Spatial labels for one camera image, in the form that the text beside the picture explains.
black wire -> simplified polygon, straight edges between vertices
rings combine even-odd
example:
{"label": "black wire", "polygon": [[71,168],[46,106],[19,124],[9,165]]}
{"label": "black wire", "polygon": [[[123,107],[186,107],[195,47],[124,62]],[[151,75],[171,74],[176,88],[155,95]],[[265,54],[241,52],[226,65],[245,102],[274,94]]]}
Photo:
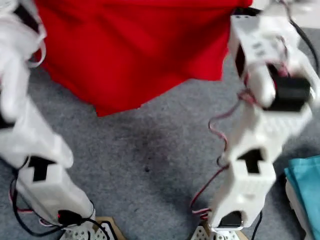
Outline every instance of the black wire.
{"label": "black wire", "polygon": [[62,225],[62,226],[58,226],[50,231],[46,231],[46,232],[42,232],[42,233],[38,233],[38,232],[34,232],[32,231],[29,227],[27,227],[27,225],[23,222],[23,220],[21,219],[19,213],[18,213],[18,209],[17,209],[17,198],[18,198],[18,191],[16,188],[14,188],[13,190],[13,196],[12,196],[12,209],[13,209],[13,213],[14,216],[16,218],[16,220],[18,221],[18,223],[20,224],[20,226],[30,235],[35,236],[35,237],[44,237],[44,236],[48,236],[50,234],[56,233],[66,227],[68,227],[67,225]]}
{"label": "black wire", "polygon": [[318,54],[315,50],[315,47],[313,46],[312,42],[310,41],[310,39],[308,38],[308,36],[306,35],[306,33],[295,23],[295,21],[293,21],[292,19],[290,19],[290,23],[291,25],[295,28],[296,32],[300,35],[300,37],[302,38],[302,40],[306,43],[306,45],[309,47],[313,58],[314,58],[314,63],[315,63],[315,72],[320,75],[320,67],[319,67],[319,58],[318,58]]}
{"label": "black wire", "polygon": [[252,233],[251,240],[255,240],[255,237],[256,237],[256,234],[257,234],[259,225],[260,225],[260,223],[261,223],[261,221],[262,221],[262,217],[263,217],[263,215],[262,215],[262,210],[261,210],[260,215],[259,215],[259,220],[258,220],[258,222],[257,222],[256,225],[255,225],[255,228],[254,228],[253,233]]}
{"label": "black wire", "polygon": [[84,218],[83,220],[86,221],[86,222],[90,222],[90,223],[93,223],[94,225],[96,225],[103,232],[103,234],[105,235],[106,239],[107,240],[110,239],[108,233],[106,232],[105,228],[103,226],[101,226],[101,224],[97,223],[95,220],[92,220],[91,218]]}
{"label": "black wire", "polygon": [[[18,191],[16,186],[13,189],[13,196],[12,196],[12,209],[13,209],[13,213],[14,216],[16,218],[16,220],[18,221],[18,223],[20,224],[20,226],[30,235],[35,236],[35,237],[44,237],[44,236],[48,236],[51,235],[53,233],[56,233],[60,230],[63,230],[66,227],[72,226],[72,225],[61,225],[61,226],[57,226],[56,228],[50,230],[50,231],[46,231],[46,232],[42,232],[42,233],[38,233],[38,232],[34,232],[32,231],[21,219],[19,213],[18,213],[18,208],[17,208],[17,199],[18,199]],[[106,232],[105,228],[101,226],[101,224],[97,223],[95,220],[92,220],[91,218],[83,218],[81,222],[79,222],[79,224],[84,223],[84,222],[91,222],[93,224],[95,224],[106,236],[107,240],[110,239],[108,233]]]}

blue fabric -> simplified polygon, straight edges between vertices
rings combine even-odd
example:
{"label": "blue fabric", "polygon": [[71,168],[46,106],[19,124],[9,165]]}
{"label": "blue fabric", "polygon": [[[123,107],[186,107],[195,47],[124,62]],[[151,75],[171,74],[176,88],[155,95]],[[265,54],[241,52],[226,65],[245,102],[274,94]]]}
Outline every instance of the blue fabric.
{"label": "blue fabric", "polygon": [[320,155],[292,159],[284,172],[304,206],[314,238],[320,240]]}

wire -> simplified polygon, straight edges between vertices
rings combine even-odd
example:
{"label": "wire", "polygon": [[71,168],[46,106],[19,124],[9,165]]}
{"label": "wire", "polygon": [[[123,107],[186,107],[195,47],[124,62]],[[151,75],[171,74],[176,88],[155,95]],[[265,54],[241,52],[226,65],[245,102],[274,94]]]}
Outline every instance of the wire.
{"label": "wire", "polygon": [[39,217],[39,224],[41,224],[44,227],[54,227],[55,225],[52,225],[51,223],[47,222],[46,220],[44,220],[43,218]]}
{"label": "wire", "polygon": [[107,231],[105,230],[105,228],[103,226],[101,226],[101,224],[97,223],[95,220],[91,219],[91,218],[84,218],[83,219],[85,222],[90,222],[90,223],[93,223],[94,225],[96,225],[102,232],[103,234],[105,235],[105,237],[107,239],[110,239]]}
{"label": "wire", "polygon": [[[229,165],[226,165],[222,168],[220,168],[210,179],[209,181],[203,185],[203,187],[194,195],[193,199],[190,202],[190,208],[192,209],[192,207],[194,206],[195,202],[197,201],[197,199],[199,198],[199,196],[204,192],[204,190],[206,190],[206,188],[210,185],[210,183],[223,171],[227,170],[229,168]],[[200,209],[200,210],[192,210],[193,214],[204,214],[205,212],[209,212],[210,208],[204,208],[204,209]]]}
{"label": "wire", "polygon": [[320,75],[319,58],[318,58],[317,51],[315,50],[315,47],[313,46],[312,42],[308,38],[307,34],[293,20],[292,11],[291,11],[291,5],[288,4],[285,0],[280,0],[280,3],[282,3],[284,5],[284,7],[285,7],[285,10],[286,10],[286,13],[287,13],[287,16],[288,16],[290,24],[295,28],[296,32],[300,35],[302,40],[306,43],[306,45],[310,49],[310,51],[312,53],[312,56],[314,58],[314,65],[315,65],[314,69],[315,69],[315,72],[318,75]]}
{"label": "wire", "polygon": [[[50,230],[50,231],[46,231],[46,232],[42,232],[42,233],[38,233],[38,232],[34,232],[32,231],[21,219],[19,213],[18,213],[18,207],[17,207],[17,199],[18,199],[18,191],[16,189],[16,184],[17,181],[15,181],[15,186],[13,189],[13,196],[12,196],[12,209],[13,209],[13,213],[14,216],[16,218],[16,220],[18,221],[18,223],[20,224],[20,226],[30,235],[34,236],[34,237],[44,237],[44,236],[48,236],[51,235],[53,233],[56,233],[60,230],[63,230],[64,228],[70,227],[70,226],[74,226],[75,224],[71,224],[71,225],[61,225],[61,226],[57,226],[54,229]],[[101,224],[99,224],[98,222],[96,222],[95,220],[91,219],[91,218],[83,218],[81,220],[81,222],[78,222],[77,225],[80,225],[84,222],[91,222],[93,224],[95,224],[106,236],[107,239],[110,239],[108,233],[106,232],[106,230],[104,229],[104,227],[101,226]]]}
{"label": "wire", "polygon": [[262,210],[261,210],[261,212],[260,212],[260,214],[259,214],[259,220],[258,220],[258,222],[256,223],[256,225],[255,225],[255,227],[254,227],[251,240],[255,240],[255,237],[256,237],[258,228],[259,228],[260,223],[261,223],[261,221],[262,221],[262,217],[263,217],[263,214],[262,214]]}
{"label": "wire", "polygon": [[295,23],[295,21],[290,19],[290,23],[295,28],[296,32],[300,35],[300,37],[303,39],[303,41],[306,43],[306,45],[309,47],[314,58],[315,72],[316,74],[320,75],[319,58],[315,50],[315,47],[313,46],[312,42],[310,41],[306,33]]}
{"label": "wire", "polygon": [[29,68],[32,68],[32,69],[37,68],[45,60],[46,55],[47,55],[47,48],[46,48],[46,44],[43,40],[40,42],[40,51],[41,51],[41,58],[39,61],[37,61],[37,62],[28,61],[27,62],[27,65]]}
{"label": "wire", "polygon": [[[14,183],[15,179],[13,179],[10,183],[10,187],[9,187],[9,190],[8,190],[8,198],[9,198],[9,201],[11,203],[11,205],[13,204],[13,194],[12,194],[12,185]],[[20,208],[20,207],[16,207],[17,208],[17,211],[19,213],[24,213],[24,214],[31,214],[33,213],[33,209],[31,207],[29,208]]]}
{"label": "wire", "polygon": [[58,226],[50,231],[46,231],[46,232],[42,232],[42,233],[38,233],[38,232],[34,232],[32,231],[29,227],[27,227],[27,225],[22,221],[19,213],[18,213],[18,208],[17,208],[17,199],[18,199],[18,191],[16,188],[13,189],[13,196],[12,196],[12,209],[13,209],[13,213],[14,216],[16,218],[16,220],[18,221],[18,223],[20,224],[20,226],[30,235],[34,236],[34,237],[44,237],[44,236],[48,236],[50,234],[56,233],[68,226],[66,225],[62,225],[62,226]]}

humanoid robot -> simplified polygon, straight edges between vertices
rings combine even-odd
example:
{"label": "humanoid robot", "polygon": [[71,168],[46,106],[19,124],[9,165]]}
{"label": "humanoid robot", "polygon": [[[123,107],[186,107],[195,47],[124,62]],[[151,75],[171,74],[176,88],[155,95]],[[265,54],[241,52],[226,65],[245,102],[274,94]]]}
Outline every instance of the humanoid robot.
{"label": "humanoid robot", "polygon": [[[225,183],[202,212],[211,232],[208,238],[237,239],[235,231],[252,225],[276,180],[273,162],[320,103],[318,70],[298,49],[302,33],[291,19],[306,4],[309,1],[275,1],[260,14],[231,16],[229,49],[251,100],[244,101],[242,118],[220,159]],[[0,154],[16,169],[11,185],[14,214],[24,230],[37,237],[64,229],[64,240],[116,239],[106,225],[94,221],[93,203],[66,171],[73,165],[72,151],[27,93],[29,68],[37,67],[46,54],[45,37],[37,11],[18,0],[0,0]],[[40,62],[30,62],[38,49]],[[19,217],[18,194],[56,227],[45,233],[30,231]],[[93,224],[100,228],[97,233]]]}

red wire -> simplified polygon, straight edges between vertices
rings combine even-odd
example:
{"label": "red wire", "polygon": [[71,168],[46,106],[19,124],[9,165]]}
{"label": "red wire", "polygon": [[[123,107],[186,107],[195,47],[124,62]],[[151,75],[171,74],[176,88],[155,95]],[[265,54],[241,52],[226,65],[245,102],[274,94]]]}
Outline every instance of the red wire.
{"label": "red wire", "polygon": [[[13,181],[11,182],[10,188],[9,188],[9,191],[8,191],[8,196],[9,196],[9,200],[10,200],[11,205],[12,205],[12,198],[13,198],[13,196],[12,196],[12,184],[13,184]],[[19,207],[17,207],[17,211],[18,211],[19,213],[24,213],[24,214],[31,214],[31,213],[34,212],[32,209],[29,209],[29,208],[19,208]]]}
{"label": "red wire", "polygon": [[[197,201],[198,197],[203,193],[204,190],[206,190],[206,188],[210,185],[210,183],[220,174],[222,173],[224,170],[228,169],[229,165],[226,165],[222,168],[220,168],[210,179],[209,181],[200,189],[200,191],[198,191],[195,196],[193,197],[193,199],[190,202],[190,208],[192,209],[193,205],[195,204],[195,202]],[[192,213],[194,214],[198,214],[198,213],[204,213],[205,209],[209,209],[209,208],[204,208],[201,210],[195,210],[192,211]]]}

